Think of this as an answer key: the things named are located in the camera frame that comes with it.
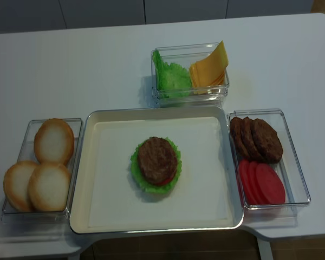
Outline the left brown patty in container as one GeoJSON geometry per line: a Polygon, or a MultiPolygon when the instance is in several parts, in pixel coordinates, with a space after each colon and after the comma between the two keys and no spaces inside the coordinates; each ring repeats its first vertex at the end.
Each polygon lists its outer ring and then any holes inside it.
{"type": "Polygon", "coordinates": [[[242,142],[241,123],[242,119],[239,117],[234,117],[230,122],[230,134],[234,141],[236,151],[242,156],[242,158],[251,160],[250,154],[242,142]]]}

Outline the yellow cheese slice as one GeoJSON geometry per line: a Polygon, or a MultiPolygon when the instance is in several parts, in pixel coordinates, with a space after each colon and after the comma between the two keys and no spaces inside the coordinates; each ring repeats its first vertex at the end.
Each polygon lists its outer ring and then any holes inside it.
{"type": "Polygon", "coordinates": [[[224,42],[221,41],[215,50],[206,58],[197,61],[194,66],[204,80],[213,81],[218,78],[229,65],[224,42]]]}

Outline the middle brown patty in container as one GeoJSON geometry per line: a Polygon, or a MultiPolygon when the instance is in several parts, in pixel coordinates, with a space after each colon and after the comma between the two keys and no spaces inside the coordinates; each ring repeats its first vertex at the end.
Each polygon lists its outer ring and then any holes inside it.
{"type": "Polygon", "coordinates": [[[251,123],[252,119],[249,117],[245,117],[242,122],[240,123],[240,131],[242,136],[242,142],[247,149],[252,160],[265,163],[265,158],[259,153],[251,132],[251,123]]]}

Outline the green lettuce in container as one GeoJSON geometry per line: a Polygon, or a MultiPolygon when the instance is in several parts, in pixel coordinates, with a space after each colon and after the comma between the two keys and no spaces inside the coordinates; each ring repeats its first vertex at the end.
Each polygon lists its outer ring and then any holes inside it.
{"type": "Polygon", "coordinates": [[[170,64],[164,62],[158,50],[153,52],[152,60],[158,78],[157,89],[161,98],[172,99],[189,96],[192,83],[186,68],[175,62],[170,64]]]}

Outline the front bread bun slice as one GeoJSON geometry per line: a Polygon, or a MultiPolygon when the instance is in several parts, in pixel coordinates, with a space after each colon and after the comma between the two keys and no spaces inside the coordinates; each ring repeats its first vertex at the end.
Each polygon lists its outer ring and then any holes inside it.
{"type": "Polygon", "coordinates": [[[71,174],[63,165],[45,162],[38,165],[28,183],[33,207],[42,212],[59,212],[66,208],[71,174]]]}

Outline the red tomato slice under patty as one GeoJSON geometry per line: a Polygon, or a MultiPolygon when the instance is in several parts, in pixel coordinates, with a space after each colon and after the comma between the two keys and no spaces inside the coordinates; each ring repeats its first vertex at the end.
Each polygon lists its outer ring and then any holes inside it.
{"type": "Polygon", "coordinates": [[[176,176],[176,173],[173,173],[170,177],[166,178],[162,182],[159,182],[159,183],[156,183],[153,185],[154,186],[165,186],[165,185],[169,184],[174,179],[175,176],[176,176]]]}

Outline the right red tomato slice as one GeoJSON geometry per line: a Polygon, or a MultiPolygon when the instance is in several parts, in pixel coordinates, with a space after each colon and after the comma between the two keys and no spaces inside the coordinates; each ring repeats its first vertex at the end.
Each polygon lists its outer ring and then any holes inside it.
{"type": "Polygon", "coordinates": [[[255,170],[255,180],[266,204],[285,203],[284,185],[271,166],[264,163],[258,164],[255,170]]]}

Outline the left red tomato slice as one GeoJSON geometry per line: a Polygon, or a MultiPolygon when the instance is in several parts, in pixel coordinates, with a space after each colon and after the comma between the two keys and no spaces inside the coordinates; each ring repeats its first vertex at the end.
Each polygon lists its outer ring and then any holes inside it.
{"type": "Polygon", "coordinates": [[[249,161],[245,159],[241,160],[239,163],[239,175],[245,193],[246,201],[249,205],[257,205],[258,201],[255,198],[252,192],[251,185],[249,183],[248,168],[249,168],[249,161]]]}

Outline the clear bun container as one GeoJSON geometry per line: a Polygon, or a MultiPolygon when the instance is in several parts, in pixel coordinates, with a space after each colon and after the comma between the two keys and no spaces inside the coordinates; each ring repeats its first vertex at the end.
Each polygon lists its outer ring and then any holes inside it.
{"type": "MultiPolygon", "coordinates": [[[[69,192],[67,196],[66,208],[59,212],[42,212],[35,208],[32,212],[19,212],[15,210],[7,201],[5,197],[4,205],[2,207],[1,220],[4,223],[52,223],[65,222],[69,217],[70,203],[72,199],[72,190],[74,188],[74,167],[76,165],[77,157],[79,155],[79,142],[83,133],[83,122],[80,118],[62,119],[72,129],[74,134],[74,152],[70,161],[65,165],[71,174],[69,192]]],[[[24,135],[22,146],[18,155],[17,162],[30,160],[38,165],[41,163],[35,157],[34,153],[34,137],[41,125],[47,120],[31,120],[28,123],[27,130],[24,135]]]]}

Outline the green lettuce leaf under patty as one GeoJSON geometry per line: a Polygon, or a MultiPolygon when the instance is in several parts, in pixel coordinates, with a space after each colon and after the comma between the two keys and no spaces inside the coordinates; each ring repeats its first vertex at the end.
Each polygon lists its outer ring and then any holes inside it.
{"type": "Polygon", "coordinates": [[[158,193],[158,194],[160,194],[160,193],[164,194],[164,193],[170,192],[175,187],[175,185],[180,177],[181,170],[182,170],[181,152],[180,152],[180,150],[178,150],[178,146],[176,146],[172,140],[170,140],[169,138],[164,138],[164,139],[166,139],[174,148],[174,150],[177,154],[177,161],[178,161],[177,172],[175,174],[174,179],[169,184],[167,184],[165,186],[154,186],[154,185],[148,183],[142,176],[142,174],[139,170],[137,157],[138,157],[138,148],[145,141],[140,143],[137,146],[137,148],[135,149],[135,152],[131,156],[131,174],[132,174],[134,180],[136,181],[136,183],[138,184],[138,186],[145,192],[158,193]]]}

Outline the bread bun slice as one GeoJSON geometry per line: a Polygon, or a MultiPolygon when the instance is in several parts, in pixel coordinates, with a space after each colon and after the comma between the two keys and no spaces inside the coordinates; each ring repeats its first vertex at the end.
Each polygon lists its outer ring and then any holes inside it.
{"type": "Polygon", "coordinates": [[[34,210],[28,195],[28,184],[37,166],[37,163],[30,160],[20,161],[12,165],[4,175],[3,189],[6,199],[19,212],[34,210]]]}
{"type": "Polygon", "coordinates": [[[63,165],[45,162],[38,165],[28,183],[33,207],[42,212],[59,212],[66,208],[71,174],[63,165]]]}
{"type": "Polygon", "coordinates": [[[45,121],[34,137],[34,153],[39,163],[67,165],[74,152],[74,134],[61,119],[45,121]]]}

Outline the white metal tray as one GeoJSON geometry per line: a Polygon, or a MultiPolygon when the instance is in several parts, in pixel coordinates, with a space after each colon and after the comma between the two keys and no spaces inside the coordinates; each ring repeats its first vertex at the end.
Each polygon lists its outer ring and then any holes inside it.
{"type": "Polygon", "coordinates": [[[75,181],[75,190],[70,213],[70,227],[75,233],[149,233],[149,232],[178,232],[196,230],[224,230],[235,229],[243,222],[243,208],[239,195],[235,166],[233,163],[226,116],[217,106],[185,106],[171,108],[127,109],[127,110],[99,110],[89,115],[84,129],[80,162],[75,181]],[[133,231],[102,231],[96,227],[89,227],[89,213],[95,179],[95,168],[99,137],[96,125],[99,123],[132,122],[132,121],[161,121],[174,119],[196,119],[213,117],[220,125],[222,145],[220,151],[224,160],[227,190],[229,192],[229,205],[236,215],[234,226],[225,227],[198,227],[181,229],[153,229],[133,231]]]}

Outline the stack of yellow cheese slices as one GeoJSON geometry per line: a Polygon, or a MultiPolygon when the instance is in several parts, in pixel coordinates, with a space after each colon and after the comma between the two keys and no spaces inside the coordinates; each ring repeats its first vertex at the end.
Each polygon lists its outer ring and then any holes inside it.
{"type": "Polygon", "coordinates": [[[191,64],[189,67],[190,79],[194,94],[207,94],[207,88],[218,87],[225,83],[226,68],[215,62],[201,64],[199,62],[191,64]]]}

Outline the right brown patty in container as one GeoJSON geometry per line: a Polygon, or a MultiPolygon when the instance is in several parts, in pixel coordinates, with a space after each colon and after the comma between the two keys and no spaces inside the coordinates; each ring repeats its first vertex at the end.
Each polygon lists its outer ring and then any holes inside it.
{"type": "Polygon", "coordinates": [[[255,146],[269,164],[278,163],[283,155],[283,147],[277,132],[264,120],[251,122],[251,133],[255,146]]]}

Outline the clear lettuce and cheese container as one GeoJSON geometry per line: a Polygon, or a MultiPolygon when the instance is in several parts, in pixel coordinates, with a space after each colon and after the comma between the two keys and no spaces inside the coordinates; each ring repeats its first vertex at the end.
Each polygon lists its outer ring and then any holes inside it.
{"type": "Polygon", "coordinates": [[[151,52],[152,95],[160,107],[215,104],[228,95],[226,69],[207,86],[200,86],[196,63],[224,50],[223,42],[155,48],[151,52]]]}

